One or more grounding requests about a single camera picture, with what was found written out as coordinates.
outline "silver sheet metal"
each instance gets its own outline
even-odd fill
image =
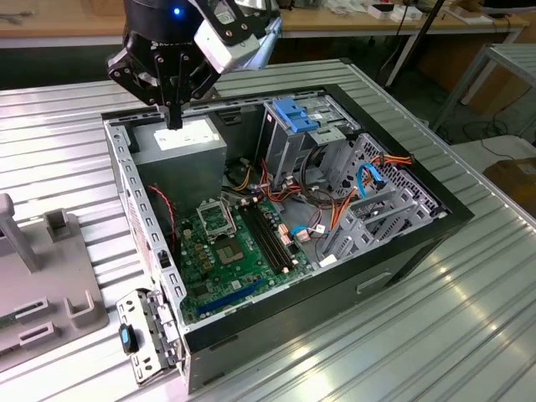
[[[406,281],[226,376],[193,400],[533,400],[536,224],[365,74],[338,60],[223,77],[222,95],[339,84],[476,215]],[[111,82],[0,93],[0,190],[28,222],[80,217],[108,327],[0,374],[0,400],[187,400],[177,374],[139,390],[116,301],[149,286],[99,114],[139,106]]]
[[[487,52],[491,59],[536,86],[536,44],[494,44]]]

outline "motherboard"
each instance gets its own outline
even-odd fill
[[[298,243],[283,244],[270,200],[230,208],[221,201],[179,222],[186,323],[231,308],[313,271]],[[222,235],[212,233],[227,225]]]

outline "orange wire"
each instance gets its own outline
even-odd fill
[[[169,201],[169,198],[166,197],[166,194],[164,194],[159,188],[156,188],[154,186],[147,186],[147,188],[157,193],[164,200],[164,203],[166,203],[167,205],[167,211],[169,212],[169,218],[171,220],[171,252],[174,253],[175,252],[175,215],[173,214],[173,206],[171,205],[171,201]]]

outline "white label sticker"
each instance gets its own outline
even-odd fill
[[[213,132],[205,119],[185,121],[180,130],[168,130],[164,128],[154,133],[161,150],[167,151],[202,142],[218,141],[219,135]]]
[[[315,232],[318,232],[318,233],[326,233],[326,226],[324,226],[323,224],[318,224],[317,227],[315,228]]]

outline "blue pcie slot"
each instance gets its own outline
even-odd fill
[[[198,307],[197,309],[198,314],[211,312],[217,308],[227,306],[228,304],[232,302],[236,302],[242,297],[249,296],[251,293],[253,293],[257,289],[257,287],[259,287],[263,283],[264,283],[264,279],[261,278],[258,281],[253,282],[251,285],[248,285],[242,289],[239,289],[238,291],[234,291],[233,293],[230,293],[229,295],[220,297],[220,299],[218,300],[211,301],[210,303],[207,303],[204,306]]]

